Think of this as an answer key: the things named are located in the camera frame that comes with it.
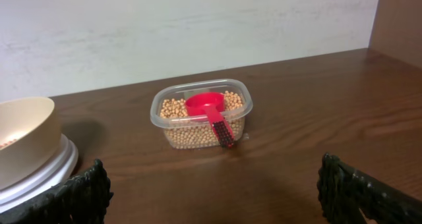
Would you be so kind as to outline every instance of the bowl rim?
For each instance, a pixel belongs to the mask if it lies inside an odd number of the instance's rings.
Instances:
[[[16,141],[14,141],[12,144],[9,144],[9,145],[5,146],[4,148],[0,148],[0,152],[6,150],[7,148],[10,148],[13,144],[16,144],[19,140],[21,140],[24,137],[28,136],[30,133],[32,133],[34,130],[36,130],[42,124],[44,124],[44,122],[48,118],[50,118],[51,114],[53,114],[53,112],[55,110],[55,103],[54,103],[54,101],[51,98],[44,97],[44,96],[31,96],[31,97],[26,97],[26,98],[19,98],[19,99],[12,99],[12,100],[9,100],[9,101],[4,101],[4,102],[0,102],[0,107],[2,105],[4,105],[4,104],[7,104],[7,103],[14,103],[14,102],[18,102],[18,101],[31,100],[31,99],[43,99],[45,101],[48,101],[48,102],[52,103],[53,107],[51,108],[49,114],[37,126],[35,126],[33,129],[29,130],[24,136],[21,136],[19,139],[17,139]]]

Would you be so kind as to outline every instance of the brown wooden side panel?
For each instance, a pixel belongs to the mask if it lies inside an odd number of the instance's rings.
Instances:
[[[379,0],[370,48],[422,67],[422,0]]]

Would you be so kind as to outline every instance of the black textured object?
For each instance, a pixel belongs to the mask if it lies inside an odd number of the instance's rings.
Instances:
[[[319,170],[318,199],[329,223],[422,223],[422,202],[325,154]]]
[[[234,138],[230,134],[230,131],[226,127],[226,123],[224,121],[220,121],[217,123],[212,123],[214,130],[217,133],[217,139],[220,145],[223,148],[231,148],[234,144]]]
[[[111,197],[110,180],[96,159],[85,172],[0,214],[0,224],[100,224]]]

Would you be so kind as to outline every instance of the beige bowl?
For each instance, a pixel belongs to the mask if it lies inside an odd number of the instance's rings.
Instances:
[[[59,147],[60,123],[49,98],[0,103],[0,190],[45,163]]]

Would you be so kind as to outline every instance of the wood grain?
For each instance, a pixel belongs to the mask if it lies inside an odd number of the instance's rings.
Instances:
[[[233,78],[254,101],[238,148],[174,150],[149,118],[161,89]],[[422,199],[422,70],[360,49],[54,98],[81,168],[104,162],[106,223],[325,223],[324,152]]]
[[[421,9],[421,0],[379,0],[370,48],[422,67]]]

